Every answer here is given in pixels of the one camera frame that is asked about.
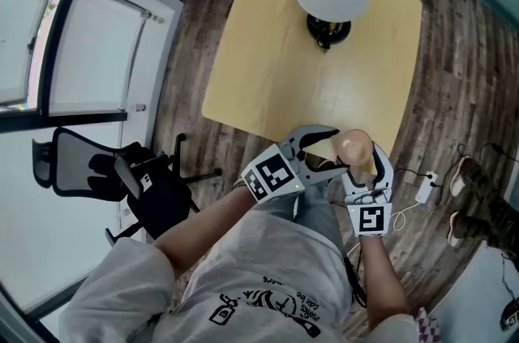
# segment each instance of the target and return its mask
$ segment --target pants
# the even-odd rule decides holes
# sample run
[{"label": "pants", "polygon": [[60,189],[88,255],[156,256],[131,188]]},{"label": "pants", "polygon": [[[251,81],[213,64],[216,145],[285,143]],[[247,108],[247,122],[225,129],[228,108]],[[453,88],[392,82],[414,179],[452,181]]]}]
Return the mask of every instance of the pants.
[{"label": "pants", "polygon": [[483,218],[458,216],[455,238],[486,240],[489,247],[519,256],[519,213],[499,194],[476,160],[467,159],[463,181],[482,198]]},{"label": "pants", "polygon": [[[326,199],[328,182],[321,182],[308,187],[302,195],[273,199],[263,204],[257,204],[255,210],[268,212],[271,215],[306,226],[332,241],[341,255],[346,255],[342,243],[339,221],[333,210],[333,205]],[[294,216],[294,205],[298,201],[298,212]]]}]

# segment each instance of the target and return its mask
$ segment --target plaid cloth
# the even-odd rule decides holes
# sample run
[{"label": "plaid cloth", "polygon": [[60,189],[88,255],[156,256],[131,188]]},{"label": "plaid cloth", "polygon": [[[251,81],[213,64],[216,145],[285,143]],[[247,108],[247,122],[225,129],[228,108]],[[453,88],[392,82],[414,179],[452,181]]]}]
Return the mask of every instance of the plaid cloth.
[{"label": "plaid cloth", "polygon": [[418,310],[414,322],[418,325],[420,332],[419,343],[441,343],[440,326],[436,319],[427,316],[424,307]]}]

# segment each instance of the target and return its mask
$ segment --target light wood tabletop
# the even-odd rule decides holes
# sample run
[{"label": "light wood tabletop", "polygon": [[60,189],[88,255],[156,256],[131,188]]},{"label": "light wood tabletop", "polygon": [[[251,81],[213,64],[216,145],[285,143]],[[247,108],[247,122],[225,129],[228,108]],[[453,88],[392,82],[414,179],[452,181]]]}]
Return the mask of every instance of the light wood tabletop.
[{"label": "light wood tabletop", "polygon": [[[410,91],[422,3],[370,0],[323,51],[297,0],[234,0],[202,114],[272,141],[295,127],[360,128],[390,154]],[[334,160],[329,140],[309,152]]]}]

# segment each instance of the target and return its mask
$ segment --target power strip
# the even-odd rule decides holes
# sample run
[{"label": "power strip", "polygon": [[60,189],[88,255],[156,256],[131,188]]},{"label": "power strip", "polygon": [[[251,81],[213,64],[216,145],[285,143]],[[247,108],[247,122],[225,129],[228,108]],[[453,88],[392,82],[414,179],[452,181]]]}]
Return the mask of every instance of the power strip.
[{"label": "power strip", "polygon": [[434,182],[436,182],[436,179],[438,178],[438,174],[432,171],[426,172],[426,175],[427,176],[422,180],[422,185],[418,189],[418,193],[414,197],[414,200],[416,200],[419,204],[424,204],[427,202],[427,199],[429,199],[431,191],[434,188]]}]

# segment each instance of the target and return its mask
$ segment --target wooden floor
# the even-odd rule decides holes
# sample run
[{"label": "wooden floor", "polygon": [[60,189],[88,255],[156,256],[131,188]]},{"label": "wooden floor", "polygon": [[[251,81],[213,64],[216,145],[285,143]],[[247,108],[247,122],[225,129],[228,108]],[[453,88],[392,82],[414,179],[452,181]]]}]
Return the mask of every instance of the wooden floor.
[{"label": "wooden floor", "polygon": [[[477,155],[487,141],[515,156],[519,141],[519,36],[476,0],[422,0],[422,31],[410,97],[391,160],[395,167],[434,170],[439,181],[458,158],[457,145]],[[201,115],[205,88],[232,0],[185,0],[185,10],[162,87],[153,148],[173,152],[179,132],[188,134],[182,168],[197,174],[221,167],[221,179],[191,185],[195,202],[204,208],[227,193],[241,169],[270,142]],[[485,148],[483,163],[504,189],[511,163]],[[393,207],[414,204],[422,179],[396,175]],[[470,193],[456,199],[440,189],[426,206],[406,213],[401,232],[384,241],[391,260],[416,310],[431,309],[464,270],[477,243],[452,249],[446,242],[448,219],[455,210],[478,213]],[[343,203],[339,183],[331,200]],[[346,248],[356,243],[343,208],[336,207]],[[351,258],[357,260],[357,251]],[[178,295],[188,281],[178,284]],[[366,312],[358,305],[344,324],[349,341],[367,331]]]}]

